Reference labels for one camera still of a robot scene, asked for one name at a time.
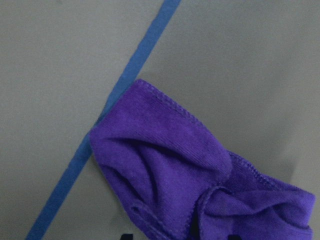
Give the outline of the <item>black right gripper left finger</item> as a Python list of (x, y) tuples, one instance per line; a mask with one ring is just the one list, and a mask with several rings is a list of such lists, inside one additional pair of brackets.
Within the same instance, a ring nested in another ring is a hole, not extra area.
[(120, 240), (133, 240), (132, 233), (124, 233), (121, 235)]

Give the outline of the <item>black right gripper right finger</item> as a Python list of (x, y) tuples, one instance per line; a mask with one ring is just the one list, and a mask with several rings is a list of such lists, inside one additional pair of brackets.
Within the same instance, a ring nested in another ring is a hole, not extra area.
[(228, 235), (227, 240), (241, 240), (241, 237), (238, 234), (230, 234)]

